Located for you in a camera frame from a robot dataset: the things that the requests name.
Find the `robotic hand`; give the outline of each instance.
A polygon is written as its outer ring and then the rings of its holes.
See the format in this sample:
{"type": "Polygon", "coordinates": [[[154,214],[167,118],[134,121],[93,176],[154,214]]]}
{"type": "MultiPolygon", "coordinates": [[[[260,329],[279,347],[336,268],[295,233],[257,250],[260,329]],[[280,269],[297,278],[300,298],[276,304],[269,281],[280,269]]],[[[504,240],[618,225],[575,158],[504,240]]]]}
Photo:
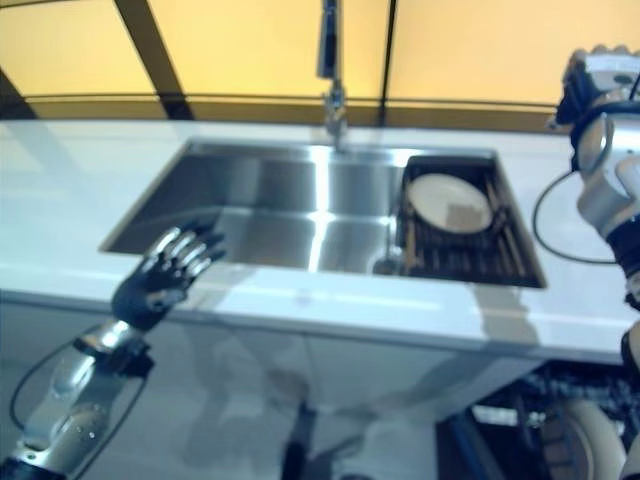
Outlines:
{"type": "Polygon", "coordinates": [[[224,252],[213,225],[165,232],[113,296],[114,317],[73,342],[54,371],[49,391],[29,417],[3,480],[64,480],[78,470],[109,427],[111,406],[131,377],[153,362],[142,340],[191,284],[224,252]]]}
{"type": "MultiPolygon", "coordinates": [[[[607,241],[627,278],[626,301],[640,311],[640,51],[574,52],[564,74],[556,123],[571,125],[573,170],[584,187],[578,210],[607,241]]],[[[622,340],[622,357],[640,379],[640,323],[622,340]]],[[[622,480],[640,479],[640,440],[622,480]]]]}

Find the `dish rack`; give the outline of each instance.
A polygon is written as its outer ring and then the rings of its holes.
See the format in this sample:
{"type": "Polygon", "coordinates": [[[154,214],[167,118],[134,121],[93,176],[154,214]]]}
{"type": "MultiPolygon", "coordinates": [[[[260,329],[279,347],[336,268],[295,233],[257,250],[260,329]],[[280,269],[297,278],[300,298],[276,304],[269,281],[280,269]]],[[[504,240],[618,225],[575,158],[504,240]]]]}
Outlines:
{"type": "Polygon", "coordinates": [[[412,157],[403,174],[397,232],[408,276],[544,287],[531,239],[495,159],[412,157]],[[456,234],[418,217],[407,198],[407,187],[416,178],[433,173],[460,178],[482,192],[493,213],[489,227],[456,234]]]}

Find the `dish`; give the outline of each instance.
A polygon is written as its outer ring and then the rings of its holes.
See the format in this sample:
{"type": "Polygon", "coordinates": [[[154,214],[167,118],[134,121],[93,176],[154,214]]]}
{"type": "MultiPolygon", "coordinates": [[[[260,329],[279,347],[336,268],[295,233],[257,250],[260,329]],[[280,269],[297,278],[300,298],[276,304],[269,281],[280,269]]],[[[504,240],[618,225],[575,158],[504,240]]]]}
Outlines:
{"type": "Polygon", "coordinates": [[[407,196],[422,220],[446,232],[479,233],[493,220],[487,197],[466,180],[452,175],[422,175],[411,182],[407,196]]]}
{"type": "Polygon", "coordinates": [[[615,480],[626,459],[613,422],[591,400],[555,404],[540,436],[553,480],[615,480]]]}

